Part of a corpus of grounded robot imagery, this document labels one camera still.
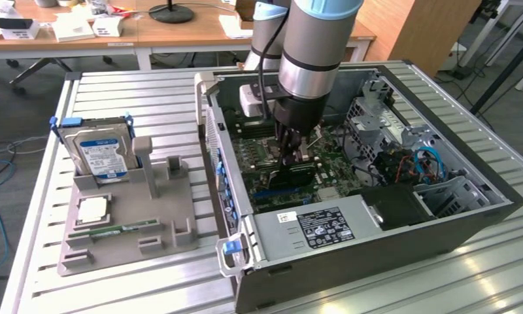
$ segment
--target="power supply label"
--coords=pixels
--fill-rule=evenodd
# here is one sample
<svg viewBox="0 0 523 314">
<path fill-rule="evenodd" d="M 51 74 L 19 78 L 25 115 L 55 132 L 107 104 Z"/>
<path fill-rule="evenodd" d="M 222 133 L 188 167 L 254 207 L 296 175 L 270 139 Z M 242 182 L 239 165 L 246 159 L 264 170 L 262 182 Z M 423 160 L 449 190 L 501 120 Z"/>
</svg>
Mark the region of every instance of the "power supply label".
<svg viewBox="0 0 523 314">
<path fill-rule="evenodd" d="M 115 153 L 119 148 L 116 139 L 100 139 L 79 143 L 90 172 L 100 179 L 112 179 L 126 174 L 123 157 Z"/>
<path fill-rule="evenodd" d="M 304 232 L 307 245 L 312 249 L 355 238 L 339 207 L 296 215 L 296 218 Z"/>
</svg>

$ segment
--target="gray carpet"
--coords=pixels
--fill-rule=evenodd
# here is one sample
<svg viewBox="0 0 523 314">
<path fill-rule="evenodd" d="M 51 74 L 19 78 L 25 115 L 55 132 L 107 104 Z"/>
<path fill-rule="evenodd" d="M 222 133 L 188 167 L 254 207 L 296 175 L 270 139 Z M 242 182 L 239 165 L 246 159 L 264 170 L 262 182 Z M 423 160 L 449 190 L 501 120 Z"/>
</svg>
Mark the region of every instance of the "gray carpet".
<svg viewBox="0 0 523 314">
<path fill-rule="evenodd" d="M 480 26 L 484 21 L 479 20 L 476 25 L 468 26 L 460 38 L 464 46 L 468 46 L 473 40 Z M 485 40 L 481 50 L 495 40 L 496 32 Z M 485 90 L 489 82 L 495 79 L 497 73 L 504 68 L 511 57 L 523 45 L 523 41 L 515 39 L 507 49 L 505 56 L 499 59 L 496 64 L 484 69 L 485 78 L 477 78 L 471 85 L 467 95 L 471 101 L 477 100 L 481 92 Z M 184 67 L 190 60 L 190 54 L 183 60 L 184 54 L 175 54 L 172 56 L 158 56 L 158 59 L 166 64 Z M 87 57 L 64 60 L 67 66 L 75 71 L 120 71 L 135 70 L 136 61 L 132 56 L 112 56 L 114 65 L 102 63 L 100 57 Z M 13 141 L 26 138 L 29 136 L 42 135 L 46 133 L 46 122 L 49 117 L 54 114 L 57 106 L 57 99 L 63 82 L 63 71 L 55 65 L 47 65 L 34 76 L 29 78 L 19 86 L 25 87 L 27 94 L 22 97 L 13 95 L 9 90 L 7 81 L 15 74 L 30 66 L 34 60 L 19 60 L 21 67 L 10 69 L 3 60 L 0 60 L 0 141 Z M 220 55 L 220 65 L 230 65 L 231 57 Z M 195 59 L 195 66 L 214 66 L 214 53 L 199 53 Z M 513 82 L 523 75 L 523 64 L 509 77 L 507 83 L 500 88 L 504 90 L 508 84 Z M 445 75 L 439 74 L 443 80 L 449 79 Z M 460 86 L 465 86 L 469 78 L 463 81 L 456 81 Z M 441 84 L 451 95 L 457 96 L 459 90 L 453 83 Z M 497 102 L 496 106 L 485 114 L 485 118 L 491 122 L 499 136 L 508 142 L 508 144 L 523 154 L 523 92 L 511 90 L 505 97 Z M 21 147 L 23 150 L 31 150 L 42 146 L 43 141 L 27 143 Z M 0 158 L 7 158 L 7 155 L 0 155 Z M 11 248 L 15 248 L 18 237 L 21 235 L 21 228 L 23 224 L 26 209 L 30 202 L 34 181 L 37 179 L 38 167 L 41 162 L 41 153 L 30 155 L 19 155 L 15 157 L 15 174 L 0 187 L 0 212 L 3 217 L 6 231 Z M 0 259 L 3 254 L 3 242 L 0 233 Z M 9 256 L 6 263 L 0 268 L 0 275 L 6 275 L 11 267 L 13 253 Z M 3 295 L 5 281 L 0 281 L 0 303 Z"/>
</svg>

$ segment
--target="black lamp base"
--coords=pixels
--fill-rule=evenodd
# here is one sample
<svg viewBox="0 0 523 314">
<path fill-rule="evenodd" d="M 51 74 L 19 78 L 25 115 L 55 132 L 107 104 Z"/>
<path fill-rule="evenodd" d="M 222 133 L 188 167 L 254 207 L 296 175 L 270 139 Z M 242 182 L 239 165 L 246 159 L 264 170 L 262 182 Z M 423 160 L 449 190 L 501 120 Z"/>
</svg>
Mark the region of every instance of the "black lamp base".
<svg viewBox="0 0 523 314">
<path fill-rule="evenodd" d="M 180 5 L 172 5 L 171 11 L 168 11 L 166 5 L 156 5 L 152 8 L 150 8 L 148 11 L 154 11 L 154 10 L 158 11 L 148 13 L 148 16 L 151 17 L 151 19 L 162 23 L 168 23 L 168 24 L 186 23 L 191 21 L 194 16 L 192 11 L 188 8 L 182 7 Z"/>
</svg>

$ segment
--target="robotic arm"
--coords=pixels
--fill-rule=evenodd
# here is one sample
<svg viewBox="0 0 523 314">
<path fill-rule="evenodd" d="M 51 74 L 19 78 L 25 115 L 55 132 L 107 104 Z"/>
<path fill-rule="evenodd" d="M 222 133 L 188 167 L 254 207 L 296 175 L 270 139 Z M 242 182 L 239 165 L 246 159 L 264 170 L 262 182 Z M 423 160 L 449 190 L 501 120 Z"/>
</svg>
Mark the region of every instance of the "robotic arm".
<svg viewBox="0 0 523 314">
<path fill-rule="evenodd" d="M 280 166 L 286 166 L 310 158 L 310 134 L 322 118 L 361 0 L 292 0 L 288 8 L 290 1 L 279 2 L 284 7 L 256 3 L 244 64 L 244 69 L 255 69 L 263 59 L 262 69 L 279 65 L 279 83 L 264 89 L 258 84 L 242 86 L 240 106 L 246 115 L 271 113 Z M 286 27 L 275 34 L 283 19 Z"/>
</svg>

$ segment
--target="metal slatted table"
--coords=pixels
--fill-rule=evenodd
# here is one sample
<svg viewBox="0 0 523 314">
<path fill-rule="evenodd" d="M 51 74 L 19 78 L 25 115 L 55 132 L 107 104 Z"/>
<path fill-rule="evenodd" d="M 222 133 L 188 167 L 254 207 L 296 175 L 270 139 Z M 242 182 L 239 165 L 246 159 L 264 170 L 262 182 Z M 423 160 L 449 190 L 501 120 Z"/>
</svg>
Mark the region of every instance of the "metal slatted table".
<svg viewBox="0 0 523 314">
<path fill-rule="evenodd" d="M 523 157 L 411 65 L 383 64 L 523 195 Z M 126 111 L 152 137 L 152 161 L 180 154 L 200 246 L 194 251 L 70 277 L 57 275 L 72 163 L 50 136 L 1 313 L 231 313 L 231 284 L 218 273 L 215 221 L 195 133 L 192 75 L 207 69 L 83 73 L 66 80 L 55 116 Z M 420 122 L 403 99 L 396 108 Z M 453 252 L 259 313 L 523 313 L 523 208 Z"/>
</svg>

